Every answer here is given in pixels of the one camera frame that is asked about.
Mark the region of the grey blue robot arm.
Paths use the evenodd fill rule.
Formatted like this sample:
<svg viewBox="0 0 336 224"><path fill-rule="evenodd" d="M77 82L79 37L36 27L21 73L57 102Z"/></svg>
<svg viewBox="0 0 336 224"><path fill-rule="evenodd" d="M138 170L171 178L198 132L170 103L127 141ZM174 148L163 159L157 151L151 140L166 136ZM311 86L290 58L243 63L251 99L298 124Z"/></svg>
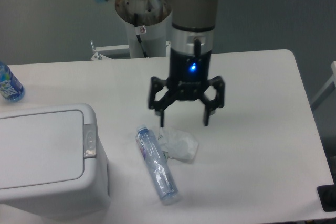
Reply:
<svg viewBox="0 0 336 224"><path fill-rule="evenodd" d="M151 78L148 107L164 118L165 109L175 101L200 100L207 125L225 99L222 77L208 78L218 0L132 0L128 15L141 27L150 11L160 13L163 7L172 10L169 76Z"/></svg>

